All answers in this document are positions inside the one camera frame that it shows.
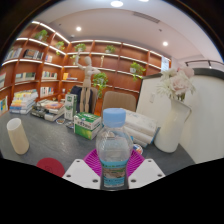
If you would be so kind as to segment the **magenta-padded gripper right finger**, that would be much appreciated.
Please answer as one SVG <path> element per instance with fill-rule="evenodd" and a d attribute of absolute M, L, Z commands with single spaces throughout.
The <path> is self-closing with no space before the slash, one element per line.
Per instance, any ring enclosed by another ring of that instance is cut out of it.
<path fill-rule="evenodd" d="M 165 176 L 153 159 L 145 159 L 136 150 L 131 153 L 126 166 L 126 174 L 129 189 L 146 186 Z"/>

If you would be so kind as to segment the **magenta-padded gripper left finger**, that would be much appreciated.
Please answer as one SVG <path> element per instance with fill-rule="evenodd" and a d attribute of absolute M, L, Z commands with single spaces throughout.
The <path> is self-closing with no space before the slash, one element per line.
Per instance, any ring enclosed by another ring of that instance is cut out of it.
<path fill-rule="evenodd" d="M 96 150 L 89 152 L 83 159 L 75 159 L 63 175 L 68 180 L 83 188 L 99 189 L 102 167 Z"/>

